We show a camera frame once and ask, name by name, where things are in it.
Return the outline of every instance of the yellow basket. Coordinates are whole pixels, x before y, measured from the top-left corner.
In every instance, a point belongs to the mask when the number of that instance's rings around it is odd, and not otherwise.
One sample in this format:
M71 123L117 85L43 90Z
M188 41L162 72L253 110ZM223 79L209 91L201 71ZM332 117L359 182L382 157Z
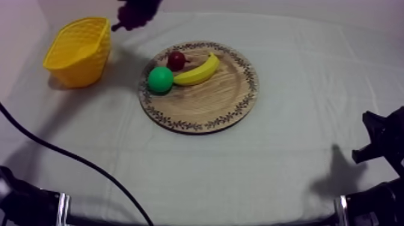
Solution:
M86 87L101 78L111 50L109 20L88 17L65 26L43 61L43 67L68 88Z

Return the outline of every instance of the white tablecloth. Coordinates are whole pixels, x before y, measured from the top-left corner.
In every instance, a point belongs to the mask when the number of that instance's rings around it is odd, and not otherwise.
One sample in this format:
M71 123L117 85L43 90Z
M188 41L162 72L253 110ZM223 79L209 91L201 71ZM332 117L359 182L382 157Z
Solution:
M355 165L369 142L361 114L404 105L404 42L330 23L252 14L161 13L119 31L103 79L63 90L41 62L56 31L24 65L11 113L38 136L119 179L158 224L254 224L333 211L332 199L396 178L384 159ZM239 124L185 136L154 124L136 94L148 59L183 41L237 49L260 79L258 101ZM0 117L1 160L37 186L73 197L74 213L143 221L95 171L24 138Z

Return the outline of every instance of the banana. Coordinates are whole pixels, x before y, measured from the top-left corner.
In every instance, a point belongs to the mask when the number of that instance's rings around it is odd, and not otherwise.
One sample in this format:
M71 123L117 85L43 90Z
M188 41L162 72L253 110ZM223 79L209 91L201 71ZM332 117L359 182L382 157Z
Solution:
M196 69L184 72L174 77L174 83L177 85L197 85L202 83L215 73L219 67L220 60L215 54L209 53L207 61Z

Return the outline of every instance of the wooden plate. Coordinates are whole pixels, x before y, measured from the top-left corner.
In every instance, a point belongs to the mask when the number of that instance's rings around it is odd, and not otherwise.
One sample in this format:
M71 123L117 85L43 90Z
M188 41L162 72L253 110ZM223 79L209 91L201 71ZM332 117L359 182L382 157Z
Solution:
M191 87L173 86L164 96L147 88L153 68L167 65L172 51L181 51L189 63L180 72L202 65L213 52L220 60L216 73L206 82ZM237 123L253 108L259 88L250 62L239 52L211 41L177 44L157 54L141 75L139 99L145 113L160 126L180 133L212 133Z

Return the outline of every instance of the white wall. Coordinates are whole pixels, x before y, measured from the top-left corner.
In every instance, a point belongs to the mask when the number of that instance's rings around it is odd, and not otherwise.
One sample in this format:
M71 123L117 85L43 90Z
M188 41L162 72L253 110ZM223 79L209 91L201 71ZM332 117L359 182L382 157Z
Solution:
M115 17L116 0L38 0L51 25L88 15ZM166 12L240 12L350 24L404 37L404 0L163 0Z
M0 100L48 28L36 0L0 0Z

